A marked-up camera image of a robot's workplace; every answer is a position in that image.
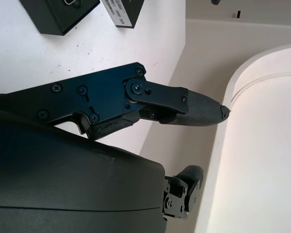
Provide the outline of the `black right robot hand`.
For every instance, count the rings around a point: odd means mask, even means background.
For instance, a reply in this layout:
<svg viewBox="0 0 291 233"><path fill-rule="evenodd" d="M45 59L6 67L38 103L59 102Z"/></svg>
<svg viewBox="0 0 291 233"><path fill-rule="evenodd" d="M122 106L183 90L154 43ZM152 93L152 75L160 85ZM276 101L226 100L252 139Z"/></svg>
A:
<svg viewBox="0 0 291 233"><path fill-rule="evenodd" d="M0 233L163 233L186 219L203 169L163 166L99 139L140 119L211 126L230 110L148 82L140 63L0 94Z"/></svg>

